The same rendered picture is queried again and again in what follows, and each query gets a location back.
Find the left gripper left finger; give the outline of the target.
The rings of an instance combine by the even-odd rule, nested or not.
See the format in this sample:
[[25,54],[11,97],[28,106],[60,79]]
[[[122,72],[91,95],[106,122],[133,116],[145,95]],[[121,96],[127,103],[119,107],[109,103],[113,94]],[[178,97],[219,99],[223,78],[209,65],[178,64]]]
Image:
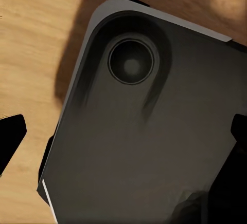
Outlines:
[[0,120],[0,175],[27,133],[22,114]]

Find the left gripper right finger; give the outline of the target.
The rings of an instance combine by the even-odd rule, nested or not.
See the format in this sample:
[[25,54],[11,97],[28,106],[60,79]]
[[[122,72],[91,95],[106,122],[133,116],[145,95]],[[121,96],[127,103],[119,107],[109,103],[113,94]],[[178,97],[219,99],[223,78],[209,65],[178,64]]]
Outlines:
[[234,115],[231,133],[247,155],[247,116],[240,114]]

